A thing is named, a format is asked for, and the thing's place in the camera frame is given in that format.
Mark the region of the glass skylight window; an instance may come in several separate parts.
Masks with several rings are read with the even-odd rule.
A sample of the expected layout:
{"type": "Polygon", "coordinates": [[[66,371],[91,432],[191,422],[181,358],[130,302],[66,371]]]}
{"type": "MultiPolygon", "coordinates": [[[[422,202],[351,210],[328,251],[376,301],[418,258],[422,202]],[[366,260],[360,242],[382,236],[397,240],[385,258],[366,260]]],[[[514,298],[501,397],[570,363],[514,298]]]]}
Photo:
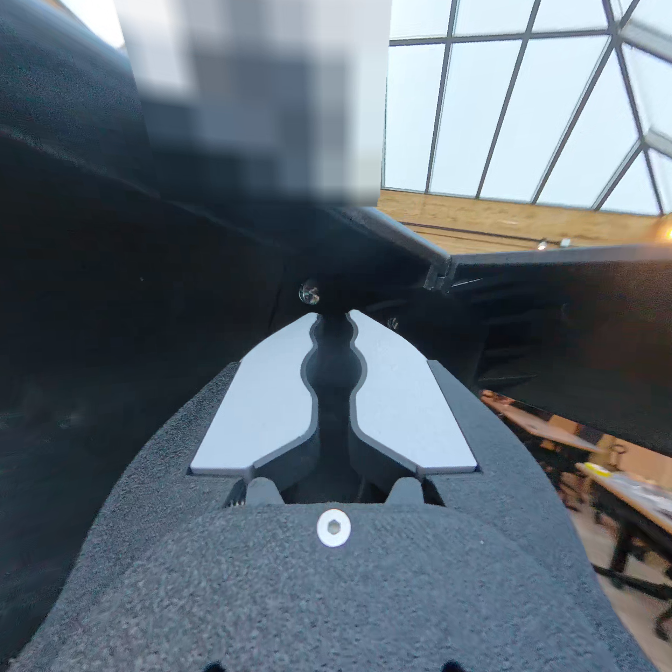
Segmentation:
{"type": "Polygon", "coordinates": [[[671,214],[670,1],[393,1],[382,187],[671,214]]]}

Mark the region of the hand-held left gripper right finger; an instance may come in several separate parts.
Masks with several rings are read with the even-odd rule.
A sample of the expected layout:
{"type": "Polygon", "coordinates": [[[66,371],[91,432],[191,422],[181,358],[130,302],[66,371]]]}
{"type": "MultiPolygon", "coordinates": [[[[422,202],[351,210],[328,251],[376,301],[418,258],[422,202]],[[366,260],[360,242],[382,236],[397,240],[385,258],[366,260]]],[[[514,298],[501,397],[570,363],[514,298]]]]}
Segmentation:
{"type": "Polygon", "coordinates": [[[429,361],[395,331],[359,310],[348,313],[361,376],[350,398],[353,434],[416,476],[473,473],[476,458],[429,361]]]}

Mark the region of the wooden work table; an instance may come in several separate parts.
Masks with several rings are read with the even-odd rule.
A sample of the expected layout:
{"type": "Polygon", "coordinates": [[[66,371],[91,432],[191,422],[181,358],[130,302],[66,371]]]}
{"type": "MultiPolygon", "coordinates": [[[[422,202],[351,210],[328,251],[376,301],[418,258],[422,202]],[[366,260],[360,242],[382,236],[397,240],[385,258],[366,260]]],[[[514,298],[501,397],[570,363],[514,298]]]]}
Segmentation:
{"type": "Polygon", "coordinates": [[[581,439],[578,435],[571,434],[566,429],[550,425],[547,421],[543,421],[522,409],[515,408],[512,404],[504,403],[501,397],[492,391],[483,391],[481,400],[500,418],[510,421],[518,428],[537,438],[593,454],[602,455],[606,453],[604,449],[581,439]]]}
{"type": "Polygon", "coordinates": [[[653,583],[628,574],[634,541],[639,540],[671,564],[671,498],[653,485],[635,481],[624,472],[609,472],[592,462],[576,463],[579,473],[594,486],[593,507],[617,525],[616,542],[608,567],[593,565],[598,575],[609,579],[617,589],[629,588],[666,603],[654,619],[655,635],[671,641],[671,582],[653,583]]]}

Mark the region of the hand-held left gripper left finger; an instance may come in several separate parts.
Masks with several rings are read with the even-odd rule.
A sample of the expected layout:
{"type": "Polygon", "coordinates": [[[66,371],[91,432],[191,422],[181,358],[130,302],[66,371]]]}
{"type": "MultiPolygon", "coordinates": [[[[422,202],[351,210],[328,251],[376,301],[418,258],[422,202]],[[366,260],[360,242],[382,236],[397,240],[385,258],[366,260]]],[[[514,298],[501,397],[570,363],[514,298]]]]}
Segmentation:
{"type": "Polygon", "coordinates": [[[308,313],[240,361],[197,449],[194,475],[302,477],[319,457],[318,401],[307,365],[320,316],[308,313]]]}

